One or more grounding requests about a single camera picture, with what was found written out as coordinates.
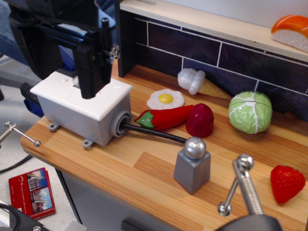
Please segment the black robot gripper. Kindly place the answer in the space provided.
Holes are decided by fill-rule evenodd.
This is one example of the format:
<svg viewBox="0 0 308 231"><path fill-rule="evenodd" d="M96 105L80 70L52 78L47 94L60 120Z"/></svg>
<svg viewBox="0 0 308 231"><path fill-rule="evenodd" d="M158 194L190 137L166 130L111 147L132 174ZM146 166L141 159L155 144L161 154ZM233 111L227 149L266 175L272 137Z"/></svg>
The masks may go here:
<svg viewBox="0 0 308 231"><path fill-rule="evenodd" d="M61 67L63 46L73 51L82 98L110 83L119 56L116 22L94 0L10 0L8 6L13 36L38 77Z"/></svg>

